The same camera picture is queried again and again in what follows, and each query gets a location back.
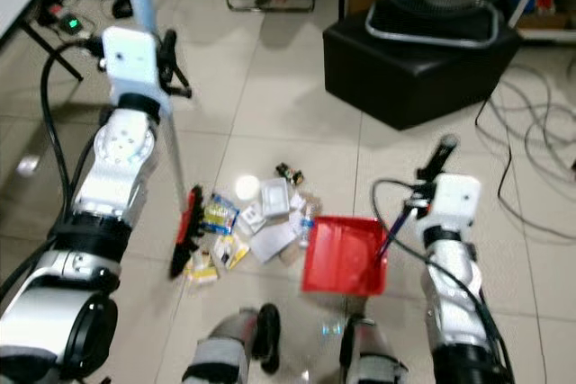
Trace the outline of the red dustpan with blue handle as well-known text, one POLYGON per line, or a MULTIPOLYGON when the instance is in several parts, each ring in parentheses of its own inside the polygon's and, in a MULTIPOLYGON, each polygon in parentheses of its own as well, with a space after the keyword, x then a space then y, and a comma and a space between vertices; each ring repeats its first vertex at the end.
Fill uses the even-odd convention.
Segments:
MULTIPOLYGON (((427 165, 416 171, 416 178, 436 179, 457 146, 455 134, 443 136, 427 165)), ((410 188, 410 183, 394 179, 391 182, 410 188)), ((391 225, 379 217, 316 217, 301 270, 301 290, 359 298, 383 294, 387 285, 387 251, 399 243, 396 237, 404 224, 414 220, 407 215, 407 200, 391 225)))

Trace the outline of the grey power socket box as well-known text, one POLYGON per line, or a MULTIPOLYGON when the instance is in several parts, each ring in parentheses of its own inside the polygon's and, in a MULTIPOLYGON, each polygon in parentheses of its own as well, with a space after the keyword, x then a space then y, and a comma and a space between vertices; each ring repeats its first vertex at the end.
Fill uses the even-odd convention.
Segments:
POLYGON ((73 13, 66 13, 61 10, 60 13, 55 14, 55 30, 62 31, 63 34, 69 36, 76 36, 83 33, 84 25, 81 19, 73 13))

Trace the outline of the black square ottoman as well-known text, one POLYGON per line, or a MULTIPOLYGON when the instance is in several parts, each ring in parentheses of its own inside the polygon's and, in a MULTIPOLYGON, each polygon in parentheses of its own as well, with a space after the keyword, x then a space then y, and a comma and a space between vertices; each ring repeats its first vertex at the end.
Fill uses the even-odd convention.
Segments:
POLYGON ((365 21, 357 13, 322 33, 325 89, 398 130, 489 99, 522 46, 507 26, 493 46, 455 49, 375 38, 365 21))

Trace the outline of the brown cardboard scrap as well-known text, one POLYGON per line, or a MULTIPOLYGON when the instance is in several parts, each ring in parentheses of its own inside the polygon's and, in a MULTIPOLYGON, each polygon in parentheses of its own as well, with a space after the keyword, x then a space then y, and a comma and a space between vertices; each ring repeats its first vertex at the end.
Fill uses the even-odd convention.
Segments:
POLYGON ((284 266, 293 266, 300 263, 306 254, 306 243, 291 243, 279 253, 279 260, 284 266))

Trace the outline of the white plastic tray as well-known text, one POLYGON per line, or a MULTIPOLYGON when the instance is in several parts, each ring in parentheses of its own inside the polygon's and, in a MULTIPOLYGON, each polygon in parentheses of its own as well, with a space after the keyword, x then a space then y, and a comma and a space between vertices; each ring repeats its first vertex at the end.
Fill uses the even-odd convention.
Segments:
POLYGON ((287 179, 275 178, 260 183, 262 195, 262 212, 267 219, 279 219, 292 210, 292 191, 287 179))

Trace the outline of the white paper sheet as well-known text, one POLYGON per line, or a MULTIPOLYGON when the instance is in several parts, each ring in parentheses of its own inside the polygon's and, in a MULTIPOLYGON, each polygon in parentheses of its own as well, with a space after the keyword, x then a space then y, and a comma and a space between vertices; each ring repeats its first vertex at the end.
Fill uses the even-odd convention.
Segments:
POLYGON ((262 227, 248 240, 250 252, 262 263, 267 263, 286 247, 297 243, 302 227, 299 222, 284 222, 262 227))

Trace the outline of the robot right leg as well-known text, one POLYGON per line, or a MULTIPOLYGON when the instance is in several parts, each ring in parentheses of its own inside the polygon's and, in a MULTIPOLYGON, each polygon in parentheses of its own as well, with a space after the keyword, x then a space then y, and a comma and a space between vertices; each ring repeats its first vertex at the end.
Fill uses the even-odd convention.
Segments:
POLYGON ((409 369, 396 358, 377 322, 351 314, 340 346, 341 384, 406 384, 409 369))

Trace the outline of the robot leg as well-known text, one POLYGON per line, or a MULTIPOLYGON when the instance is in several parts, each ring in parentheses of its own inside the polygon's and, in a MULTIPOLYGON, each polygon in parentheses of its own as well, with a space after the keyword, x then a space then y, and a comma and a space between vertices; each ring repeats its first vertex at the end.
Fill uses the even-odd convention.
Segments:
POLYGON ((274 303, 235 311, 199 340, 181 384, 246 384, 252 361, 259 362, 267 375, 275 375, 281 364, 282 334, 280 310, 274 303))
POLYGON ((396 358, 377 322, 351 314, 340 346, 341 384, 406 384, 409 369, 396 358))

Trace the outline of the blue snack packet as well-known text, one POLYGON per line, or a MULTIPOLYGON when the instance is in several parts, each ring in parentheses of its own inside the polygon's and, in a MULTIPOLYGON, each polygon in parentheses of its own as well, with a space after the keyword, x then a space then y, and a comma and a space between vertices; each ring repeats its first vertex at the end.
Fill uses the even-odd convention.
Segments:
POLYGON ((229 236, 233 233, 239 208, 231 200, 214 193, 205 202, 202 229, 213 235, 229 236))

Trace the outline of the small white box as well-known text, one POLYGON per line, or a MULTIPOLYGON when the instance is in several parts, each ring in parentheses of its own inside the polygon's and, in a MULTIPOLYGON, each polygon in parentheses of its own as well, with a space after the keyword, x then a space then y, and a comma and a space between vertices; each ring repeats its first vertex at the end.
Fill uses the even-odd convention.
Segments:
POLYGON ((238 215, 239 227, 248 236, 253 236, 267 223, 267 218, 263 214, 263 206, 260 203, 252 203, 238 215))

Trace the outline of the white yellow paper packet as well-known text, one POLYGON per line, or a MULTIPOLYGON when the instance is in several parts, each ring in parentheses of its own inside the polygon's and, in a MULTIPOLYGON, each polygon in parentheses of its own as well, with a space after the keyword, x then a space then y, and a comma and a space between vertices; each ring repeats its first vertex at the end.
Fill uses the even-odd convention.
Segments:
POLYGON ((242 237, 222 235, 211 248, 212 257, 219 269, 231 270, 250 252, 250 247, 242 237))

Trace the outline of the robot left leg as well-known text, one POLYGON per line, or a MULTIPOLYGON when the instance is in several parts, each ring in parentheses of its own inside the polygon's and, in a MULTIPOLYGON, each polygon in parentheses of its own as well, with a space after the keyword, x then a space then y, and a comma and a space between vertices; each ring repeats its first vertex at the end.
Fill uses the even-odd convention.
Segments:
POLYGON ((281 364, 282 334, 280 310, 274 303, 235 311, 199 340, 181 384, 246 384, 252 361, 259 362, 267 375, 275 375, 281 364))

